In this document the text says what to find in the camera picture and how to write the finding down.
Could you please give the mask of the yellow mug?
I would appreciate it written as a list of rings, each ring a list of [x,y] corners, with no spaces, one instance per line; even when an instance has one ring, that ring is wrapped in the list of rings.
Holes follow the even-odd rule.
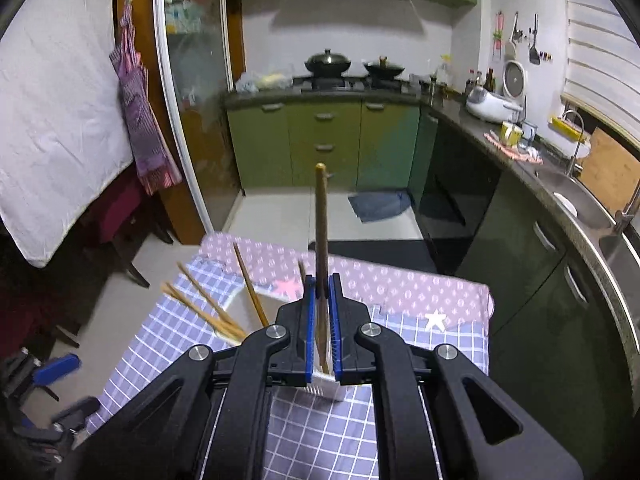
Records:
[[[503,122],[501,124],[499,140],[500,143],[507,148],[514,148],[518,145],[523,134],[523,130],[513,122]]]

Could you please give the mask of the wooden cutting board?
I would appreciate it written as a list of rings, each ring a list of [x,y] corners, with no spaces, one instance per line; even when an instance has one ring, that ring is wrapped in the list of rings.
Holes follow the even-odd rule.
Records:
[[[600,128],[590,136],[590,152],[578,159],[579,180],[610,214],[624,210],[639,181],[639,162]]]

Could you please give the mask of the pink dish cloth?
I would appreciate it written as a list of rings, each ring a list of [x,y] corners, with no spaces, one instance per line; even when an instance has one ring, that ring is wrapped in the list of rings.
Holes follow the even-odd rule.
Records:
[[[542,165],[544,163],[544,160],[534,148],[532,148],[531,150],[529,148],[526,148],[526,150],[521,150],[517,146],[503,145],[498,140],[498,136],[493,131],[485,132],[484,138],[499,152],[501,152],[503,155],[506,155],[507,158],[515,160],[516,162],[527,162],[528,164],[533,165]]]

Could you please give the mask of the white window blind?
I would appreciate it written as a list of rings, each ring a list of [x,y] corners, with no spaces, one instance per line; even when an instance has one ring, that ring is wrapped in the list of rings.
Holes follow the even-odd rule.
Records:
[[[565,0],[563,96],[639,136],[639,46],[611,0]]]

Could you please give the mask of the black wok with lid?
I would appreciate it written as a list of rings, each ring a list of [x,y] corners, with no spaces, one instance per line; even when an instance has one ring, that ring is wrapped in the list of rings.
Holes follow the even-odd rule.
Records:
[[[330,49],[311,55],[305,62],[308,72],[317,78],[341,78],[350,69],[350,66],[352,66],[352,61],[349,58],[334,53]]]

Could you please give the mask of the black gas stove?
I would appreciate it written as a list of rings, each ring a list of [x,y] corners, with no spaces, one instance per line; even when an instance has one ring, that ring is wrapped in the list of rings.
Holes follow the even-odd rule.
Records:
[[[300,76],[293,79],[293,88],[300,91],[388,91],[401,94],[416,94],[419,92],[419,90],[412,88],[408,81],[400,79],[383,80],[373,76],[337,78]]]

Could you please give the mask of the wooden chopstick on table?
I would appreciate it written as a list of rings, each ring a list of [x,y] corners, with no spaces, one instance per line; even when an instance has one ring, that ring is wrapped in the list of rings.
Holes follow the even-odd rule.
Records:
[[[297,260],[297,266],[298,266],[298,270],[299,270],[299,276],[300,276],[300,281],[302,282],[303,286],[306,284],[306,266],[305,263],[303,262],[302,259],[298,259]]]

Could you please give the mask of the purple checkered apron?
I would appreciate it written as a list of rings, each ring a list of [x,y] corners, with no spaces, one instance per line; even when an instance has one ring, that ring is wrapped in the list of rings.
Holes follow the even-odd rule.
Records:
[[[149,72],[134,44],[132,0],[125,0],[119,20],[119,40],[110,60],[119,83],[119,99],[137,176],[146,194],[172,188],[182,182],[149,100]]]

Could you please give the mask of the plastic bag on counter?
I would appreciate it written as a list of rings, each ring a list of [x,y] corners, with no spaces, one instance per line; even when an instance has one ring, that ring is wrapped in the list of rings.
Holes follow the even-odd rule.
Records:
[[[262,74],[244,72],[235,81],[234,88],[239,93],[257,93],[270,90],[285,90],[294,84],[294,77],[287,72]]]

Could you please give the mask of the purple checkered tablecloth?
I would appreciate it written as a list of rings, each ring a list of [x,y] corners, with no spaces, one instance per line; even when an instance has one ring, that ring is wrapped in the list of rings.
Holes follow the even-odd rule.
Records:
[[[310,252],[218,233],[203,238],[186,266],[218,304],[229,310],[244,298],[243,261],[258,292],[289,302],[302,296],[297,265],[314,272]],[[410,270],[405,263],[375,264],[361,257],[329,258],[344,295],[365,304],[374,322],[409,344],[431,349],[453,344],[488,370],[488,321],[494,300],[487,286]],[[180,302],[163,297],[142,323],[105,385],[90,434],[194,344],[214,350],[227,341]],[[350,388],[345,399],[323,399],[280,388],[273,396],[264,476],[267,479],[374,479],[378,475],[371,389]]]

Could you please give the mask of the blue floor rag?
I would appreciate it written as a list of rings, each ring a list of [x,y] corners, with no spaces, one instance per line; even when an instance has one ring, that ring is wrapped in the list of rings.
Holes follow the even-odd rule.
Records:
[[[348,201],[362,223],[395,218],[411,206],[406,191],[362,192],[349,196]]]

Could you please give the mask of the green lower kitchen cabinets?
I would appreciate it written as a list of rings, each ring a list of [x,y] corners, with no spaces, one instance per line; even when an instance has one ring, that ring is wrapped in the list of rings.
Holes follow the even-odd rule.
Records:
[[[423,112],[416,103],[380,98],[229,106],[242,188],[310,188],[319,162],[338,190],[406,188]]]

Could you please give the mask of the glass sliding door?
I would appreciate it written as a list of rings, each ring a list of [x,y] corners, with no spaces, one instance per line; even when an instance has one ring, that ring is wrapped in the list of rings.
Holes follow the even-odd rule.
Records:
[[[225,10],[222,0],[153,0],[170,131],[206,233],[226,226],[241,193],[224,110],[231,78]]]

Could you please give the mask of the white rice cooker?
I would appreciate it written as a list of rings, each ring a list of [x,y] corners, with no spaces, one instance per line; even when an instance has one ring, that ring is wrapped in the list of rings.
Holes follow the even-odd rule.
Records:
[[[474,117],[501,124],[524,122],[526,118],[527,73],[518,61],[506,61],[502,71],[502,93],[476,86],[465,101],[466,110]]]

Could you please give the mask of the black floor mat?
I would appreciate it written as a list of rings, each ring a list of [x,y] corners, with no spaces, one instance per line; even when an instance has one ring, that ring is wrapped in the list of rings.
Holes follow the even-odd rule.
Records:
[[[330,240],[329,253],[381,266],[436,274],[434,263],[424,240]]]

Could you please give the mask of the steel kitchen sink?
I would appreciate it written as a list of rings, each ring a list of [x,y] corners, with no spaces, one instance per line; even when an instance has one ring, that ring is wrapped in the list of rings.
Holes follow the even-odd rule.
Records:
[[[577,179],[550,169],[537,169],[535,176],[604,261],[628,309],[638,310],[639,242],[632,229],[617,233],[613,217]]]

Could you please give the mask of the black pan with wooden knob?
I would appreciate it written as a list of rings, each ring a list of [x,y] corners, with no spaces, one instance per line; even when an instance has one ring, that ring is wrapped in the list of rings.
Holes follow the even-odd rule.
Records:
[[[386,56],[381,56],[375,61],[363,62],[363,67],[371,77],[381,80],[393,80],[398,78],[405,67],[391,63]]]

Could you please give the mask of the wooden chopstick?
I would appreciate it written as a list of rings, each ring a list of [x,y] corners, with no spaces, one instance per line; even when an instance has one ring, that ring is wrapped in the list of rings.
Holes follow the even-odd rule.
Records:
[[[240,330],[239,328],[234,328],[232,325],[224,322],[220,318],[214,318],[213,315],[210,315],[207,312],[203,311],[192,301],[186,298],[186,296],[184,296],[181,292],[175,289],[175,287],[171,284],[163,283],[160,285],[160,289],[165,295],[171,296],[172,299],[179,301],[180,304],[183,304],[185,307],[194,312],[219,335],[226,337],[227,339],[233,341],[235,344],[240,344],[245,339],[246,335],[242,330]]]
[[[298,259],[297,260],[297,266],[298,266],[298,270],[299,270],[299,276],[300,276],[300,281],[302,282],[303,286],[306,284],[306,266],[305,263],[303,262],[302,259]]]
[[[229,326],[242,330],[241,326],[235,320],[228,315],[228,313],[218,304],[218,302],[209,295],[208,291],[196,280],[186,266],[182,262],[177,262],[178,269],[186,276],[191,284],[198,290],[200,295],[208,302],[208,304],[215,310],[222,322],[227,323]]]
[[[326,214],[326,165],[322,162],[314,167],[316,177],[316,298],[317,298],[317,325],[316,341],[319,355],[319,363],[324,374],[328,374],[328,215]]]
[[[267,318],[267,315],[265,314],[265,310],[262,307],[262,304],[260,303],[257,292],[255,292],[254,285],[252,283],[252,280],[250,279],[250,274],[248,273],[247,267],[244,263],[239,245],[234,243],[233,250],[235,253],[236,261],[238,262],[238,265],[240,267],[242,277],[244,278],[245,287],[248,292],[248,296],[250,296],[250,301],[252,302],[254,310],[259,318],[259,321],[262,323],[262,326],[266,327],[269,325],[269,320]]]

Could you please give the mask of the white plastic utensil holder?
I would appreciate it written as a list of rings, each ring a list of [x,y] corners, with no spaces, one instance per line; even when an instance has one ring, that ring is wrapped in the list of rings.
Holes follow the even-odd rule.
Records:
[[[302,298],[299,290],[293,292],[292,296],[286,292],[278,292],[275,288],[257,287],[255,292],[270,324],[273,324],[276,320],[280,307]],[[253,306],[253,301],[250,299],[250,293],[245,285],[242,285],[236,292],[232,292],[230,298],[222,305],[222,308],[239,324],[245,333],[250,334],[262,328],[262,322],[260,322]],[[312,373],[311,383],[306,385],[305,390],[308,393],[322,396],[322,398],[334,402],[345,401],[347,395],[352,393],[354,388],[341,386],[335,380],[330,356],[328,356],[328,367],[329,374],[324,374],[319,362],[317,345],[314,344],[314,372]]]

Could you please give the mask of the chrome faucet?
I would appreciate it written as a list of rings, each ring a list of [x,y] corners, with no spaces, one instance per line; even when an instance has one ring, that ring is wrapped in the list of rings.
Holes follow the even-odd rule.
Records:
[[[582,115],[578,113],[577,110],[572,110],[571,108],[568,108],[567,110],[564,110],[563,115],[562,115],[562,119],[565,120],[569,117],[573,117],[577,120],[576,122],[576,126],[577,126],[577,131],[578,131],[578,139],[576,141],[575,144],[575,149],[573,152],[572,157],[570,158],[570,161],[568,162],[567,168],[566,168],[566,175],[567,177],[573,177],[574,176],[574,170],[576,167],[576,162],[578,159],[578,154],[579,154],[579,150],[580,150],[580,146],[582,145],[582,141],[584,140],[584,136],[585,136],[585,123],[584,123],[584,118],[582,118]]]

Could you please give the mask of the hanging black spatula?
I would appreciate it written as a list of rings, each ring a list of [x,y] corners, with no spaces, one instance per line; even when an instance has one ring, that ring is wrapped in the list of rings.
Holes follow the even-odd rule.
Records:
[[[540,53],[537,49],[537,36],[538,36],[538,14],[534,14],[534,26],[529,29],[529,50],[528,58],[529,62],[533,65],[539,66],[541,63]]]

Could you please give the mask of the white hanging sheet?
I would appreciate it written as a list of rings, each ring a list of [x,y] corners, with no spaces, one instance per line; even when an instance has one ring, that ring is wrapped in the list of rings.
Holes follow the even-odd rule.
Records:
[[[132,162],[114,47],[113,0],[26,0],[1,39],[1,220],[36,268]]]

